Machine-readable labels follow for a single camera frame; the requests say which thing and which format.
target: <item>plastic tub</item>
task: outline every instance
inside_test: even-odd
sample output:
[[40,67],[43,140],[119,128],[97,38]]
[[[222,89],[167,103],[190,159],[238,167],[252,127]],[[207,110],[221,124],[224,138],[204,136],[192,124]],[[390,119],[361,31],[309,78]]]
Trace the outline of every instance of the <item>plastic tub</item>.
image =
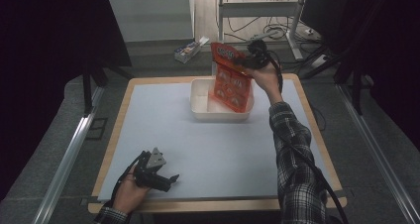
[[237,113],[223,103],[208,96],[214,78],[197,78],[191,82],[190,105],[194,117],[201,121],[233,122],[245,121],[250,116],[254,106],[252,93],[248,99],[247,109],[244,113]]

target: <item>red package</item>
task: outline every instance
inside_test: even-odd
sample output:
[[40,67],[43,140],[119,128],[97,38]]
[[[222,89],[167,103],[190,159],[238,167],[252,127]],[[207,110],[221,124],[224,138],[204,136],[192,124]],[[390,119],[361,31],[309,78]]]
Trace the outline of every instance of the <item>red package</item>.
[[245,55],[221,43],[212,43],[211,51],[217,68],[214,89],[210,91],[210,96],[235,112],[245,112],[252,89],[252,78],[240,65],[233,63],[235,58]]

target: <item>hand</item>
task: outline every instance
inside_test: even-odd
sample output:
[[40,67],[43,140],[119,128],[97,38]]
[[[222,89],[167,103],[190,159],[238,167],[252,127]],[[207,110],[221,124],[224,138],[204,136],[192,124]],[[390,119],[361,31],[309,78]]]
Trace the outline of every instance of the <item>hand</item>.
[[278,88],[277,72],[272,63],[260,69],[246,68],[245,72],[250,74],[257,85],[265,91],[271,105],[283,101],[280,89]]
[[138,187],[133,177],[133,166],[127,176],[123,179],[115,195],[113,208],[129,214],[133,212],[145,199],[150,190],[149,187]]

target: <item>wooden table edge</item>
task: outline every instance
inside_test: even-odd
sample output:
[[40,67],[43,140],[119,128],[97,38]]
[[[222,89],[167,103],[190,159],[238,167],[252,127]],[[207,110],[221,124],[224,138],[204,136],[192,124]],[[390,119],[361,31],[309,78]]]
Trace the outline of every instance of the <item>wooden table edge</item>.
[[[134,87],[139,84],[160,84],[160,83],[189,83],[196,78],[211,78],[212,76],[183,76],[183,77],[149,77],[149,78],[133,78],[130,80],[126,93],[124,95],[120,110],[114,125],[114,129],[111,134],[111,138],[108,143],[107,150],[105,152],[104,159],[102,161],[101,168],[98,172],[95,185],[92,190],[92,196],[98,196],[102,187],[105,176],[108,172],[111,164],[114,152],[118,143],[119,135],[122,129],[122,125],[128,110],[128,106],[131,101],[131,95]],[[332,188],[334,191],[342,190],[340,181],[337,177],[334,166],[331,162],[328,151],[325,147],[325,143],[322,139],[318,125],[316,124],[315,118],[309,106],[309,102],[303,91],[303,87],[300,83],[299,78],[293,73],[284,73],[283,79],[291,79],[295,85],[299,99],[302,103],[303,109],[306,113],[309,125],[311,127],[313,138],[318,144],[318,149],[324,160],[324,164],[330,174],[332,181]],[[347,205],[347,198],[345,196],[339,197],[342,206]],[[89,203],[88,210],[90,213],[98,213],[102,207],[102,203]],[[335,207],[335,204],[331,197],[328,198],[328,208]],[[275,199],[261,199],[261,200],[215,200],[215,201],[149,201],[142,204],[142,208],[139,211],[142,212],[189,212],[189,211],[238,211],[238,210],[278,210],[278,200]]]

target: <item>checkered shirt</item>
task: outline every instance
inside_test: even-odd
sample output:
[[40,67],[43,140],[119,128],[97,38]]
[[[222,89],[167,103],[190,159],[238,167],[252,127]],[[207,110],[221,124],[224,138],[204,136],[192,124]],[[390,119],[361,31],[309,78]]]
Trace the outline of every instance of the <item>checkered shirt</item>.
[[291,144],[314,161],[309,148],[311,133],[285,102],[269,108],[277,162],[278,200],[282,223],[326,223],[325,189],[308,164],[286,146]]
[[104,205],[93,221],[94,224],[124,224],[127,221],[127,214],[114,208]]

